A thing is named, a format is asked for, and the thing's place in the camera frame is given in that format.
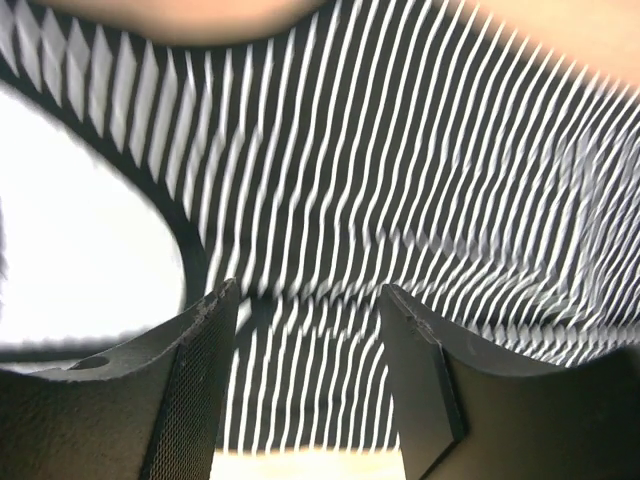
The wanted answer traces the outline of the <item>thin-striped black white tank top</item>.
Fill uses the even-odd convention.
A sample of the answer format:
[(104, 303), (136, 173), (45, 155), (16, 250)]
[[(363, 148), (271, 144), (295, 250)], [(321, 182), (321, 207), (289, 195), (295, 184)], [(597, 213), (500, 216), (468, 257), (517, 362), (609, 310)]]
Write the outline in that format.
[(238, 282), (222, 449), (397, 445), (386, 284), (560, 365), (639, 339), (638, 91), (468, 7), (184, 49), (5, 1), (1, 79), (150, 197), (190, 299)]

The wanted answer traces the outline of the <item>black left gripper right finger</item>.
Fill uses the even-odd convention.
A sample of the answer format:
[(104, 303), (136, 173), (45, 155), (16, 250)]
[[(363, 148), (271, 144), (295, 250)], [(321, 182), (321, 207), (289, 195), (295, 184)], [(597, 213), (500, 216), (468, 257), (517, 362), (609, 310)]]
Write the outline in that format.
[(635, 479), (639, 350), (570, 368), (496, 345), (395, 285), (378, 302), (409, 479)]

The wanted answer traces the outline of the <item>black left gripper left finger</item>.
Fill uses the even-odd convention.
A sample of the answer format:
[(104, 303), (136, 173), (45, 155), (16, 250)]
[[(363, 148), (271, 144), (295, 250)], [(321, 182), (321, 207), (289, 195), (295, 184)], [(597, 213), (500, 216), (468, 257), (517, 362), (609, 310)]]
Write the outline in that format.
[(239, 291), (75, 365), (1, 373), (5, 479), (206, 479), (229, 381)]

